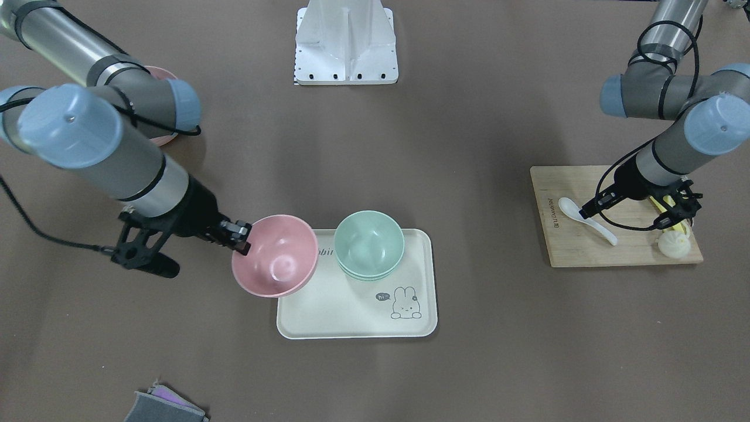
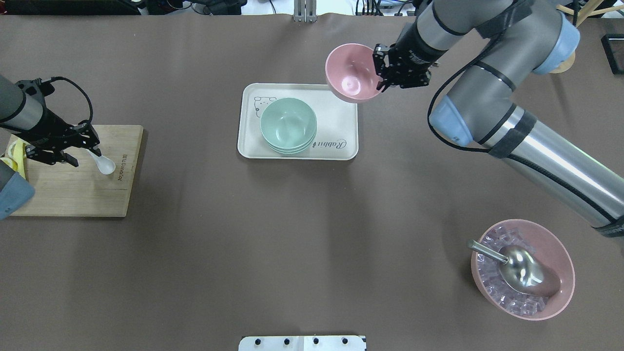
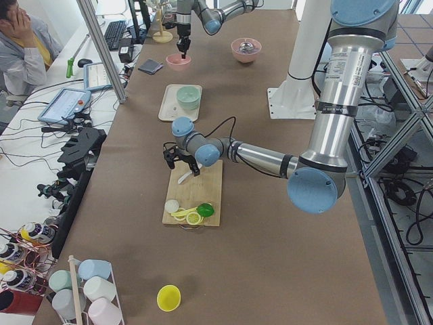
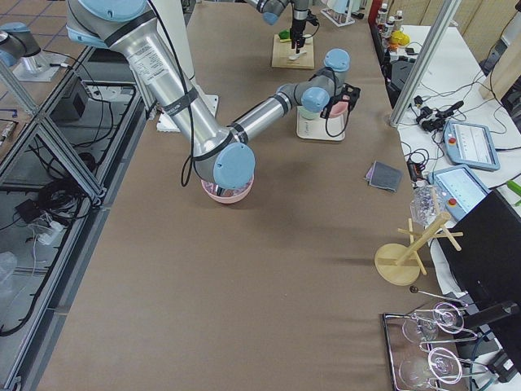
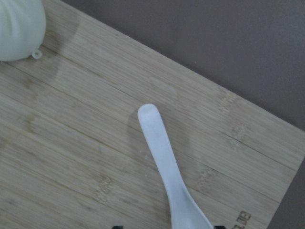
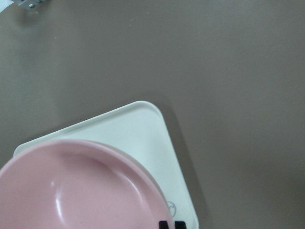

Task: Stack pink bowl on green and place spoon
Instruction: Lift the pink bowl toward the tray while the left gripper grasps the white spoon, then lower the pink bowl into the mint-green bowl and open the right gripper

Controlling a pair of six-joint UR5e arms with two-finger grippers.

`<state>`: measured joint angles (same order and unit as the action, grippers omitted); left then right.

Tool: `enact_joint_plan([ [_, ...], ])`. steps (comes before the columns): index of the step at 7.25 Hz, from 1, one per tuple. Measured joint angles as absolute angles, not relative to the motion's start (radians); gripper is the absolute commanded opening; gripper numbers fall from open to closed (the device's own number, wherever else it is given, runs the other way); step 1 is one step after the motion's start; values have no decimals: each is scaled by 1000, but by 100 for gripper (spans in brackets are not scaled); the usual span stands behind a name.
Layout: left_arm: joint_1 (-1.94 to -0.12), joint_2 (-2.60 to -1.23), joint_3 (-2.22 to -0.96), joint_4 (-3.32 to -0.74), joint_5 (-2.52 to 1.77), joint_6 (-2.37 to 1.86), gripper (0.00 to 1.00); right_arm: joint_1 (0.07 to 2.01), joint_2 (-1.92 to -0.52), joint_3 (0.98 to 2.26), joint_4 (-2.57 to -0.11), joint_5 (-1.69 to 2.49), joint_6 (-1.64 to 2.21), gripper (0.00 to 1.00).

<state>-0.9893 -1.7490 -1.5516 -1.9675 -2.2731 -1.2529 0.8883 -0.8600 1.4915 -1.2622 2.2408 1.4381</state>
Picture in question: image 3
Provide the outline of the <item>black gripper near board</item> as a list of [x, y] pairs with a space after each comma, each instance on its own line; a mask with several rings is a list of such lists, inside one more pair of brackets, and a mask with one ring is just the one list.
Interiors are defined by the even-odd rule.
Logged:
[[170, 169], [175, 168], [177, 161], [183, 161], [189, 165], [191, 174], [194, 177], [200, 175], [200, 164], [194, 162], [194, 157], [184, 149], [178, 147], [175, 142], [165, 142], [163, 143], [163, 148], [163, 157]]

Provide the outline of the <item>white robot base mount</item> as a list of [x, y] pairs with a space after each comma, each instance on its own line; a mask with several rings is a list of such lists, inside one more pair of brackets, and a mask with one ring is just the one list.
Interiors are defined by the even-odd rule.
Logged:
[[312, 77], [331, 22], [330, 5], [330, 0], [305, 3], [287, 77], [278, 88], [268, 89], [272, 119], [315, 118]]

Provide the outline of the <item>robot arm near board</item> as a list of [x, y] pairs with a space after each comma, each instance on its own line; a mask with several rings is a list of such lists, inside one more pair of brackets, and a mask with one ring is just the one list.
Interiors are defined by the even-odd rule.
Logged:
[[292, 203], [307, 213], [330, 210], [346, 185], [344, 150], [372, 55], [394, 46], [397, 1], [307, 1], [286, 80], [268, 94], [277, 118], [312, 118], [308, 148], [292, 156], [232, 137], [207, 138], [176, 118], [175, 156], [194, 165], [221, 157], [286, 179]]

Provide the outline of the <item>robot arm near pink bowl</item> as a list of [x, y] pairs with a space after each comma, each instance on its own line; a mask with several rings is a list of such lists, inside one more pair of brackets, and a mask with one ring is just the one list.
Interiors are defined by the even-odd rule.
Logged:
[[234, 1], [223, 8], [210, 9], [205, 1], [177, 1], [176, 25], [179, 40], [177, 48], [183, 58], [191, 44], [191, 17], [194, 12], [205, 32], [212, 36], [217, 34], [222, 25], [236, 16], [247, 14], [260, 7], [259, 1]]

